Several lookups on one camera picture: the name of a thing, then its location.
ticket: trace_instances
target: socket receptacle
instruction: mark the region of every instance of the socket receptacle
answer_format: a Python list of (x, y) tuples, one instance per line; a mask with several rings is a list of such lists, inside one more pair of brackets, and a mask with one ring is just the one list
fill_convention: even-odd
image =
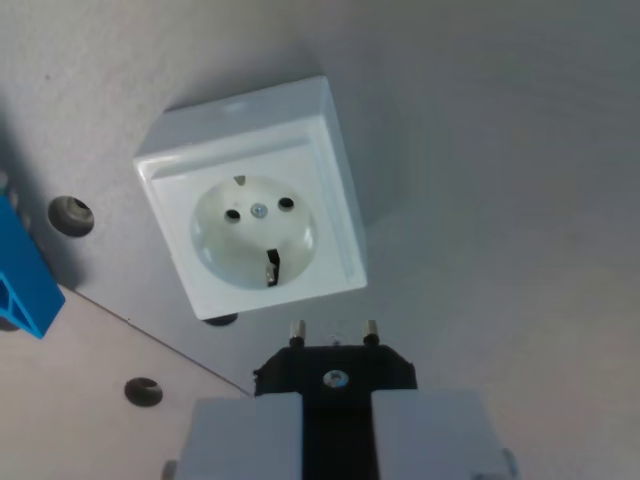
[(134, 165), (197, 318), (367, 284), (324, 77), (165, 113)]

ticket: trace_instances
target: white electrical socket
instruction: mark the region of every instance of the white electrical socket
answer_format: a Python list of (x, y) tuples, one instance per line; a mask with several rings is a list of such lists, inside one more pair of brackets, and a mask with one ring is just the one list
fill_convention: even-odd
[(134, 164), (197, 318), (366, 286), (326, 78), (165, 113)]

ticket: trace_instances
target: white wall surface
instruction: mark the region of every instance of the white wall surface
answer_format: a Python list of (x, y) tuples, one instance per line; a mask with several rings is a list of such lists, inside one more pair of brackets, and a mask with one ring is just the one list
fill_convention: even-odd
[[(199, 398), (243, 394), (87, 300), (67, 303), (45, 339), (0, 332), (2, 480), (161, 480), (179, 458)], [(127, 380), (163, 400), (140, 408)]]
[[(481, 397), (525, 480), (637, 480), (638, 18), (637, 0), (4, 0), (0, 126), (36, 177), (34, 215), (57, 195), (96, 213), (51, 260), (225, 378), (250, 385), (293, 319), (321, 344), (357, 341), (375, 318), (424, 390)], [(224, 333), (189, 323), (132, 156), (169, 106), (318, 73), (367, 223), (369, 287)], [(122, 324), (101, 334), (97, 318), (65, 316), (44, 343), (0, 335), (3, 480), (157, 478), (177, 452), (194, 398), (168, 397), (156, 420), (119, 403), (122, 382), (144, 366), (163, 386), (204, 382), (156, 371), (160, 350), (132, 360), (134, 342), (161, 347)]]

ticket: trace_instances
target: socket faceplate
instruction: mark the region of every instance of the socket faceplate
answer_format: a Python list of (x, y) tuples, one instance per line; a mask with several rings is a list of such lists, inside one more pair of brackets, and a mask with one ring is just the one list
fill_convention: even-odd
[(325, 78), (166, 113), (134, 163), (199, 319), (366, 285)]

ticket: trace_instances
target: gray panel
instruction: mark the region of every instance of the gray panel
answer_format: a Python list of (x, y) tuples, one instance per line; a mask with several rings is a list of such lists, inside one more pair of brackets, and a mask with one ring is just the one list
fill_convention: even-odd
[(502, 446), (472, 392), (372, 395), (382, 480), (511, 478)]
[[(476, 389), (524, 477), (640, 468), (638, 2), (8, 0), (0, 163), (66, 284), (250, 390), (304, 318), (365, 319), (423, 388)], [(367, 227), (369, 287), (193, 318), (131, 158), (169, 107), (324, 73)], [(75, 195), (90, 236), (46, 224)]]
[(302, 478), (302, 397), (200, 400), (176, 480)]

